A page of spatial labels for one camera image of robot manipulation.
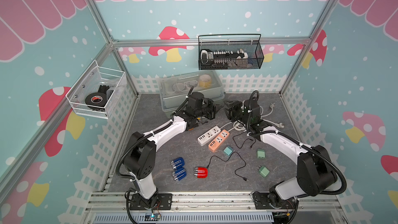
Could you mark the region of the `teal charger adapter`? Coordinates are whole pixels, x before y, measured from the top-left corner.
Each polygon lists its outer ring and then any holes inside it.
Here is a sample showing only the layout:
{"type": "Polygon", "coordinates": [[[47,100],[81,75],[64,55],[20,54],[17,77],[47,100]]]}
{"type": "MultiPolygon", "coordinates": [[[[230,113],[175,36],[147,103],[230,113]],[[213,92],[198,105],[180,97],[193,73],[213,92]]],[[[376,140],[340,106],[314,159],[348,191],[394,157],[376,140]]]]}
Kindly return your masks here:
{"type": "Polygon", "coordinates": [[[227,146],[227,147],[223,150],[223,152],[224,152],[227,156],[231,156],[232,153],[234,152],[234,149],[231,148],[230,146],[227,146]]]}

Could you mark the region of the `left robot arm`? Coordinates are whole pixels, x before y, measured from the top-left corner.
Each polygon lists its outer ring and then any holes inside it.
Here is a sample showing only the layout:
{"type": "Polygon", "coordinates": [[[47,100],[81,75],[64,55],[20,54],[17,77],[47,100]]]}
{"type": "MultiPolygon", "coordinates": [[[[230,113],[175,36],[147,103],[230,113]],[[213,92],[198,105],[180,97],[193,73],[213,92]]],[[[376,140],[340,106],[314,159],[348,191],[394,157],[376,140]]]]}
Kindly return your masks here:
{"type": "Polygon", "coordinates": [[[198,127],[202,119],[215,119],[221,109],[222,105],[191,88],[166,123],[143,134],[131,135],[115,173],[132,181],[141,206],[152,209],[160,202],[152,177],[157,150],[175,136],[198,127]]]}

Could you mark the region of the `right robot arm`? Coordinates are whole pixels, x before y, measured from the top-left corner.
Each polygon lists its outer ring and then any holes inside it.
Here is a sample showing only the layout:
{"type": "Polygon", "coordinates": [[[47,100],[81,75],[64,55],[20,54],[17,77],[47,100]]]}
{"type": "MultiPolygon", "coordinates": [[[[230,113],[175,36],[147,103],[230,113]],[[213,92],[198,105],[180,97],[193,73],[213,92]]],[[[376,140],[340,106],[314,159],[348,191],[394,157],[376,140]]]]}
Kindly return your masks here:
{"type": "Polygon", "coordinates": [[[263,119],[260,93],[254,91],[245,101],[226,101],[225,112],[231,122],[243,125],[250,137],[255,138],[291,159],[296,165],[296,176],[275,184],[269,189],[268,202],[280,208],[285,202],[317,195],[340,195],[347,189],[342,171],[331,161],[326,148],[311,146],[278,130],[276,124],[263,119]]]}

